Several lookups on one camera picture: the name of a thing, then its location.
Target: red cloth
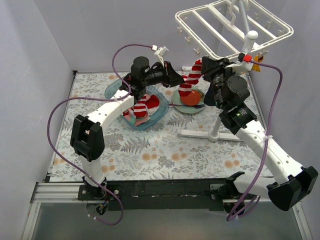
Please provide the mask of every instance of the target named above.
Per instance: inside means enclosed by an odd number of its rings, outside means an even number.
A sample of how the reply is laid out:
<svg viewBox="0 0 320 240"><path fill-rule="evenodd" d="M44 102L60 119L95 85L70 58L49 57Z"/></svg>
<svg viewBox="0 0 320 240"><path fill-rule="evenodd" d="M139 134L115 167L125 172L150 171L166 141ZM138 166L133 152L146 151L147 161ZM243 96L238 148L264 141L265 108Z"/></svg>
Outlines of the red cloth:
<svg viewBox="0 0 320 240"><path fill-rule="evenodd" d="M158 107L160 101L156 95L145 94L134 106L133 113L137 118L143 118L147 113L148 109Z"/></svg>
<svg viewBox="0 0 320 240"><path fill-rule="evenodd" d="M150 99L145 102L145 105L148 109L158 107L160 104L159 98L156 95L151 95Z"/></svg>

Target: cable tie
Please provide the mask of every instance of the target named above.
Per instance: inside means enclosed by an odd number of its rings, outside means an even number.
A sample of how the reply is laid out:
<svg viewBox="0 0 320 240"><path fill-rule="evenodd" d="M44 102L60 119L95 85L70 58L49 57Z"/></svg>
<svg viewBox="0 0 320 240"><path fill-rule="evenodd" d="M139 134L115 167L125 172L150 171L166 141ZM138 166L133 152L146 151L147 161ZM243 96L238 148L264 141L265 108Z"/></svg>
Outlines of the cable tie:
<svg viewBox="0 0 320 240"><path fill-rule="evenodd" d="M266 140L270 140L270 139L272 139L272 138L273 138L272 135L269 135L269 136L264 135L264 137L262 138L262 141L259 142L259 145L262 144L262 143L264 143Z"/></svg>
<svg viewBox="0 0 320 240"><path fill-rule="evenodd" d="M124 111L122 111L121 102L116 97L114 97L114 101L120 105L120 111L123 113Z"/></svg>

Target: red clip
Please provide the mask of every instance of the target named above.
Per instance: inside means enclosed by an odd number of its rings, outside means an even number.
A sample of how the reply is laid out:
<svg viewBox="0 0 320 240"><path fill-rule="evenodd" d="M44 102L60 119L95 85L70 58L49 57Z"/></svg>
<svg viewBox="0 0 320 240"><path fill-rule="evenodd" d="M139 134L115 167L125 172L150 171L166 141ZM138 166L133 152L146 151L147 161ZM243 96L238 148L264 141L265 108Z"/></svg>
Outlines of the red clip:
<svg viewBox="0 0 320 240"><path fill-rule="evenodd" d="M249 63L252 59L252 56L250 56L249 54L245 55L243 57L243 61L245 61L246 63Z"/></svg>

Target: yellow clip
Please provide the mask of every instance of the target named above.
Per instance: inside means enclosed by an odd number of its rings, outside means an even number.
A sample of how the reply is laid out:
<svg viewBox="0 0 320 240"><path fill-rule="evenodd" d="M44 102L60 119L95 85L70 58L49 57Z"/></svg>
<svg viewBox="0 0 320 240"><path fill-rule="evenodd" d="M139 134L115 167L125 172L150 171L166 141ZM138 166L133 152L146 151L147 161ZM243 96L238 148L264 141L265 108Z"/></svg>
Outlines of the yellow clip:
<svg viewBox="0 0 320 240"><path fill-rule="evenodd" d="M255 56L255 57L253 58L253 60L254 60L254 61L256 61L256 62L258 62L258 63L261 63L261 62L264 60L264 56L259 57L259 54L258 54L257 56ZM259 65L257 65L257 64L253 64L253 66L252 66L252 69L251 69L251 70L253 70L253 71L256 71L256 72L259 72L259 73L260 73L260 66L259 66Z"/></svg>

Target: white drying rack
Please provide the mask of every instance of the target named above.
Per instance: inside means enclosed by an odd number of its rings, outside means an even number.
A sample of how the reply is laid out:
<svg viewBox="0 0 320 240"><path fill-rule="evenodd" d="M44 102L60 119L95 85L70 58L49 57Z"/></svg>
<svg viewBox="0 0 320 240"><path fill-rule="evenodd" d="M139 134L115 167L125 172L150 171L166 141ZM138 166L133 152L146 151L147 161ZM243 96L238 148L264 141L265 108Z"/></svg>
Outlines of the white drying rack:
<svg viewBox="0 0 320 240"><path fill-rule="evenodd" d="M199 49L202 49L205 51L205 53L212 59L218 60L221 58L228 58L228 59L235 59L238 57L239 53L241 52L241 49L237 49L235 46L233 46L228 40L225 39L224 36L222 36L222 33L219 29L215 29L211 24L209 24L200 14L201 11L209 11L214 18L216 18L227 30L229 30L231 33L234 34L235 37L239 38L243 42L245 41L245 33L240 30L234 23L236 20L236 15L234 12L241 14L241 11L239 7L235 5L236 0L218 0L213 3L194 7L191 9L179 11L175 14L175 20L178 22L180 27L178 27L178 33L181 34L184 30L188 37L185 39L187 42L190 42L190 40L194 40L198 46ZM257 44L255 43L253 45L252 50L250 51L252 54L257 53L263 49L266 49L270 47L271 45L282 41L288 37L290 37L294 30L293 28L282 21L280 18L278 18L276 15L272 14L270 11L265 9L263 6L261 6L259 3L257 3L254 0L242 0L242 2L245 2L246 10L249 8L254 8L255 14L254 16L250 17L247 16L248 22L256 28L259 32L263 32L266 36L268 36L269 40L262 43ZM225 6L227 4L228 12L232 16L232 20L228 20L226 18L226 12L222 11L222 6ZM217 54L218 49L210 49L208 45L191 29L191 27L187 23L187 17L189 15L194 15L222 44L224 44L230 51L233 52L231 55L227 56L219 56ZM262 16L266 16L268 18L268 21L265 23L264 26L259 24L257 20ZM268 29L270 29L271 25L277 25L280 30L274 35L272 32L270 32Z"/></svg>
<svg viewBox="0 0 320 240"><path fill-rule="evenodd" d="M247 12L249 8L254 8L254 16L250 17ZM216 18L220 24L219 27L216 29L211 24L209 24L200 14L200 11L209 11L212 14L212 17ZM238 13L243 21L245 33L240 30L236 25L236 15L234 13ZM229 13L231 15L231 20L226 18L226 14ZM197 20L199 20L218 40L217 44L215 44L214 49L210 49L208 45L191 29L190 26L187 24L187 17L188 15L193 15ZM259 17L264 15L267 17L268 21L265 23L263 27L260 23L257 22ZM214 60L219 60L222 58L228 58L229 60L234 60L238 57L239 53L263 53L268 52L266 51L267 47L282 41L288 37L290 37L294 30L293 28L279 19L277 16L272 14L270 11L265 9L263 6L258 4L254 0L218 0L213 3L194 7L191 9L179 11L175 14L175 19L179 23L178 27L178 35L182 33L183 30L186 31L188 37L185 37L187 43L191 42L191 39L194 40L198 44L198 49L194 49L197 55L200 54L200 49L204 50L205 53ZM262 44L257 44L256 39L258 37L258 33L256 31L250 30L250 24L259 32L264 33L269 40ZM276 34L273 34L268 29L271 25L276 25L277 31ZM226 28L228 31L233 33L235 37L241 39L243 41L243 47L241 50L237 49L233 46L223 35L223 28ZM219 43L224 44L233 54L227 56L219 56L217 54ZM236 63L235 68L232 67L233 70L240 75L241 72L247 72L251 69L252 65L250 63ZM184 71L190 71L191 67L182 67ZM193 137L193 138L205 138L209 139L212 142L216 142L218 140L229 140L229 141L240 141L235 135L231 133L222 133L219 132L219 128L221 126L221 120L218 117L214 127L208 132L206 131L194 131L194 130L178 130L178 135L183 137Z"/></svg>

